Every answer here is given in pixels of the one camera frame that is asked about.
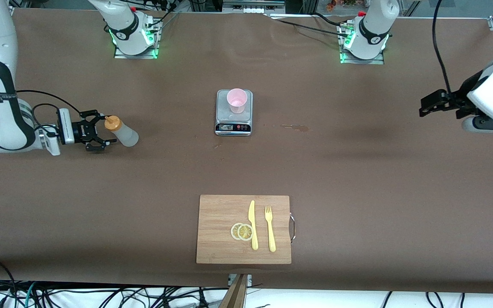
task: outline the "table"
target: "table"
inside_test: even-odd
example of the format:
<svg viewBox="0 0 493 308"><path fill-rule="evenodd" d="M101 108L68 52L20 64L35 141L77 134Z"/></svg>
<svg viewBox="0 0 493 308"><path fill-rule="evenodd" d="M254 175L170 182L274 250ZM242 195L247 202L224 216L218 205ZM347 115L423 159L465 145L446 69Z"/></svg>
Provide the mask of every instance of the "table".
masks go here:
<svg viewBox="0 0 493 308"><path fill-rule="evenodd" d="M181 14L157 60L113 59L97 12L13 19L17 89L140 135L104 154L0 154L0 261L16 279L219 286L248 272L268 288L493 293L493 135L418 117L444 87L429 19L398 19L382 66L340 64L335 37L258 14ZM437 31L453 88L493 59L485 20ZM248 138L213 131L215 95L234 87L255 96ZM290 195L293 263L196 264L201 194Z"/></svg>

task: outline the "lemon slice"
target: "lemon slice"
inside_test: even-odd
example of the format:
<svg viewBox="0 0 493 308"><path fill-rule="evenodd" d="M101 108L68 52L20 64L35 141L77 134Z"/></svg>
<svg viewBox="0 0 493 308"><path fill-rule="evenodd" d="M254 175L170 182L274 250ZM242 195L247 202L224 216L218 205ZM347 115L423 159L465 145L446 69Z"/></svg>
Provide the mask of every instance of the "lemon slice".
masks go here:
<svg viewBox="0 0 493 308"><path fill-rule="evenodd" d="M241 240L238 231L239 231L239 227L242 225L243 224L239 222L237 224L234 224L233 227L231 227L231 236L233 236L233 238L236 240Z"/></svg>
<svg viewBox="0 0 493 308"><path fill-rule="evenodd" d="M252 238L252 226L251 225L241 225L239 230L237 230L239 238L241 240L250 240Z"/></svg>

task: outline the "pink cup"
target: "pink cup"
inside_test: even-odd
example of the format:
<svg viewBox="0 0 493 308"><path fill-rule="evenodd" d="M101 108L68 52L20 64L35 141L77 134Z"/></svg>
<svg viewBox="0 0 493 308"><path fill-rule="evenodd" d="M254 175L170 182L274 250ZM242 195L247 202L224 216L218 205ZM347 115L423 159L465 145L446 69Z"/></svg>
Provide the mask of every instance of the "pink cup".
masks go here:
<svg viewBox="0 0 493 308"><path fill-rule="evenodd" d="M242 89L233 89L227 93L227 103L232 113L242 113L245 111L247 100L247 92Z"/></svg>

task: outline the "plastic knife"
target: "plastic knife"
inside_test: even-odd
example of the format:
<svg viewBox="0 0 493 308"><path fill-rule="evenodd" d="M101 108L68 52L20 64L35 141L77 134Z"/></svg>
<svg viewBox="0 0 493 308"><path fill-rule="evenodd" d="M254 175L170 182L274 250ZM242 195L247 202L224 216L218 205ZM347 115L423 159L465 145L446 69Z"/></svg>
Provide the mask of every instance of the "plastic knife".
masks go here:
<svg viewBox="0 0 493 308"><path fill-rule="evenodd" d="M258 236L256 235L256 222L254 220L254 200L250 201L250 208L248 209L248 220L252 224L252 249L258 250Z"/></svg>

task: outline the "yellow fork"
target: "yellow fork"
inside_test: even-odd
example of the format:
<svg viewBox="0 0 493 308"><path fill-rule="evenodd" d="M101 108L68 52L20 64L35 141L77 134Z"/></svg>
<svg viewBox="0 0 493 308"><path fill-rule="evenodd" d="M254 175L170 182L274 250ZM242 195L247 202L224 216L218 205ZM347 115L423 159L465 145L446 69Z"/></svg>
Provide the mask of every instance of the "yellow fork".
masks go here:
<svg viewBox="0 0 493 308"><path fill-rule="evenodd" d="M270 238L270 252L274 253L277 250L275 246L275 237L273 236L273 227L271 226L271 221L273 220L273 214L271 213L271 207L266 206L266 221L267 221L267 232Z"/></svg>

